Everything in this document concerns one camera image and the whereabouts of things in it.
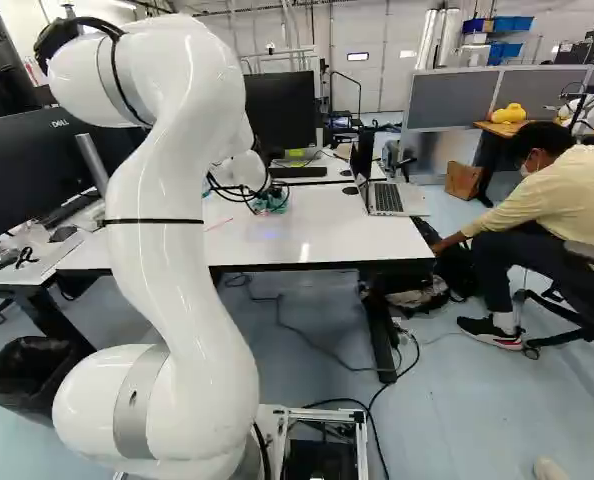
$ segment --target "black hair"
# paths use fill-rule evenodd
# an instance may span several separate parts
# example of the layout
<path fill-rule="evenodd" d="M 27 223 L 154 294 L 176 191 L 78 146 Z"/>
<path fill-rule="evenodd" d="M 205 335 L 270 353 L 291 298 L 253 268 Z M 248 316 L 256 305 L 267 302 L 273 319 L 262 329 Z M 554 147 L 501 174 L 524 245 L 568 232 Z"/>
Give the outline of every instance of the black hair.
<path fill-rule="evenodd" d="M 530 122 L 509 140 L 506 154 L 513 161 L 524 160 L 533 148 L 541 148 L 558 157 L 573 145 L 575 139 L 567 128 L 553 122 Z"/>

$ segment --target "laptop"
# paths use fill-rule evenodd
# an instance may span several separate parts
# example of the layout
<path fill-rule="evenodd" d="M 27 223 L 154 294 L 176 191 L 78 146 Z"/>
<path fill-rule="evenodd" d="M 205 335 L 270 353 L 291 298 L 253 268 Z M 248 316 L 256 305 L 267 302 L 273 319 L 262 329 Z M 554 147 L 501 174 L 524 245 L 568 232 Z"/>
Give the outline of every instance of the laptop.
<path fill-rule="evenodd" d="M 409 183 L 370 181 L 373 144 L 374 133 L 364 132 L 359 137 L 358 147 L 355 148 L 353 144 L 350 152 L 350 169 L 368 215 L 429 215 L 424 196 L 417 186 Z"/>

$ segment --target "laptop keyboard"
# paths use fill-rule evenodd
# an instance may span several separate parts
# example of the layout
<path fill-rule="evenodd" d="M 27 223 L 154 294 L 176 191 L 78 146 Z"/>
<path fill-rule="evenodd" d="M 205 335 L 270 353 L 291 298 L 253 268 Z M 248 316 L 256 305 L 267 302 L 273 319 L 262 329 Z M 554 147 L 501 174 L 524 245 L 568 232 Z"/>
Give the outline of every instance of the laptop keyboard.
<path fill-rule="evenodd" d="M 403 212 L 399 190 L 394 183 L 374 182 L 375 203 L 377 210 L 386 212 Z"/>

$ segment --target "blue storage bin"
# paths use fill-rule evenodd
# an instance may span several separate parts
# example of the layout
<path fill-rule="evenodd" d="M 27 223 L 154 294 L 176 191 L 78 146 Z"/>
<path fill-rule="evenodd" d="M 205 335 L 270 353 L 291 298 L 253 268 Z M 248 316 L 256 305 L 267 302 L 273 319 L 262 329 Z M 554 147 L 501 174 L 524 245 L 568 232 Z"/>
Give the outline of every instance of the blue storage bin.
<path fill-rule="evenodd" d="M 493 32 L 512 32 L 515 29 L 517 17 L 495 17 Z"/>
<path fill-rule="evenodd" d="M 504 56 L 504 43 L 491 43 L 490 44 L 490 54 L 488 55 L 488 58 L 493 58 L 493 57 L 503 57 Z"/>
<path fill-rule="evenodd" d="M 530 30 L 535 17 L 515 17 L 515 30 Z"/>
<path fill-rule="evenodd" d="M 484 18 L 473 18 L 466 20 L 461 29 L 462 33 L 481 32 L 484 29 Z"/>
<path fill-rule="evenodd" d="M 518 57 L 523 43 L 507 43 L 504 45 L 504 57 Z"/>

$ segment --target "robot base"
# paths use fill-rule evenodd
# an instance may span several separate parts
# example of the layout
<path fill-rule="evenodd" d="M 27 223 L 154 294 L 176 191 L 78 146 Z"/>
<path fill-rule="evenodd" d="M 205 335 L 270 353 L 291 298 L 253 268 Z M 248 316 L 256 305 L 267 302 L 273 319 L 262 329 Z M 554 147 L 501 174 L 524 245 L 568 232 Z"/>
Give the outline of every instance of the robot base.
<path fill-rule="evenodd" d="M 368 423 L 366 422 L 366 415 L 363 410 L 314 410 L 286 408 L 281 405 L 260 405 L 257 414 L 257 425 L 264 436 L 267 446 L 271 479 L 264 479 L 261 451 L 254 433 L 251 433 L 249 445 L 257 448 L 249 448 L 249 445 L 247 445 L 240 467 L 230 480 L 280 480 L 282 478 L 290 478 L 289 457 L 291 456 L 291 443 L 293 441 L 310 444 L 311 452 L 313 448 L 316 449 L 320 445 L 322 454 L 325 454 L 323 449 L 326 448 L 326 444 L 322 445 L 319 441 L 298 441 L 291 438 L 292 427 L 301 422 L 321 424 L 322 428 L 324 425 L 333 425 L 344 428 L 349 432 L 348 438 L 352 440 L 354 457 L 352 467 L 356 469 L 356 473 L 353 473 L 350 478 L 368 480 Z M 139 477 L 117 472 L 113 480 L 139 480 Z"/>

